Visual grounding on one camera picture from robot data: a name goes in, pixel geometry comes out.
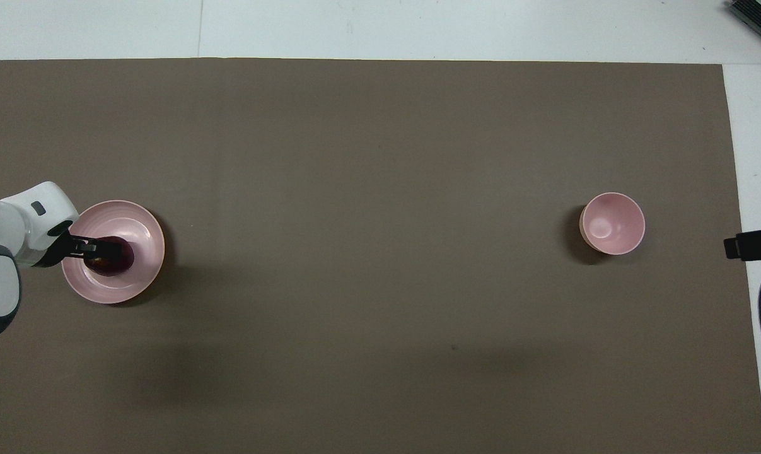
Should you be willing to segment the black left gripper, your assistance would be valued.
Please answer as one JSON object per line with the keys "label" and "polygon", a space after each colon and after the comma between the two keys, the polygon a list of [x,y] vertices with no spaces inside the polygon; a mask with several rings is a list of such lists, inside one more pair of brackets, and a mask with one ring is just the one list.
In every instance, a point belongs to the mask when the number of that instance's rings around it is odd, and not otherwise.
{"label": "black left gripper", "polygon": [[107,250],[74,250],[74,248],[105,248],[107,242],[97,238],[87,238],[87,236],[70,236],[69,227],[72,224],[74,224],[74,221],[66,219],[47,232],[48,239],[52,239],[53,242],[37,262],[37,267],[52,267],[63,261],[70,253],[71,257],[75,259],[110,259],[110,252]]}

